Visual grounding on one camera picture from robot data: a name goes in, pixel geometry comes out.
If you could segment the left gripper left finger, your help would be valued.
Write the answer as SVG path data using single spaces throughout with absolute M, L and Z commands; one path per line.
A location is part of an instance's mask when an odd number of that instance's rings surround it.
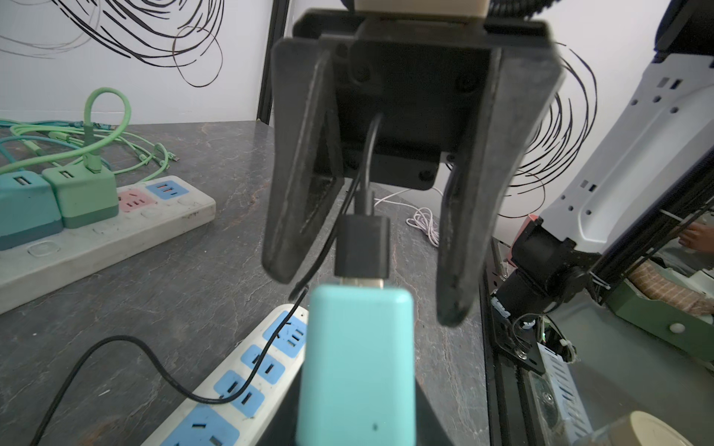
M 295 446 L 299 415 L 300 384 L 292 384 L 258 446 Z

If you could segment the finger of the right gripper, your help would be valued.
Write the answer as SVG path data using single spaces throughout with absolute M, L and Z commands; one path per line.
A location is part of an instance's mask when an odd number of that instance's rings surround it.
M 331 53 L 284 38 L 271 52 L 274 166 L 262 266 L 281 284 L 297 274 L 344 184 Z
M 563 76 L 552 46 L 493 50 L 487 68 L 442 201 L 436 314 L 447 327 L 469 315 L 496 215 Z

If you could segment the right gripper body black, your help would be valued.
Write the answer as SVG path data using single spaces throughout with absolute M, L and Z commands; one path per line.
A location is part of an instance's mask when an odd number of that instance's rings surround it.
M 311 9 L 290 38 L 331 53 L 345 177 L 379 123 L 373 182 L 424 191 L 441 159 L 457 159 L 491 52 L 554 44 L 541 20 L 456 18 Z

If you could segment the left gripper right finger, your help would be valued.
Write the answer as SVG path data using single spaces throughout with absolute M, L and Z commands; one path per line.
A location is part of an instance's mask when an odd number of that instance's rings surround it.
M 416 446 L 452 446 L 420 384 L 416 384 Z

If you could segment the light teal charger plug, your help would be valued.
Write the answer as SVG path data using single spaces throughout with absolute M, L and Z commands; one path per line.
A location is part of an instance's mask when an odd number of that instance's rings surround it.
M 324 284 L 311 295 L 299 445 L 414 445 L 414 299 L 400 288 Z

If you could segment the white multicolour power strip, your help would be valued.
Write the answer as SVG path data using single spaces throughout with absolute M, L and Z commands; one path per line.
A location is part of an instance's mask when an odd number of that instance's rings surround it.
M 217 203 L 176 176 L 120 187 L 111 219 L 1 252 L 6 313 L 213 221 Z

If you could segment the green charger plug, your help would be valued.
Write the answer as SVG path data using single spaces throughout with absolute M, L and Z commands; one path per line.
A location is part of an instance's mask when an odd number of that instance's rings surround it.
M 78 229 L 119 213 L 115 175 L 107 167 L 94 173 L 84 165 L 52 167 L 42 171 L 55 194 L 62 224 Z

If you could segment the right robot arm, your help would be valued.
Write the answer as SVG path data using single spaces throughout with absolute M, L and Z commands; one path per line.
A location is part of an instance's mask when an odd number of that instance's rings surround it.
M 271 49 L 275 156 L 262 265 L 296 273 L 341 190 L 325 244 L 337 284 L 312 314 L 407 311 L 388 289 L 390 223 L 374 183 L 425 191 L 441 158 L 436 311 L 456 326 L 477 297 L 511 179 L 563 76 L 545 1 L 347 1 L 311 9 Z M 672 1 L 656 55 L 630 104 L 562 195 L 528 222 L 498 288 L 514 316 L 541 313 L 584 288 L 616 285 L 673 228 L 663 207 L 694 212 L 713 195 L 713 5 Z

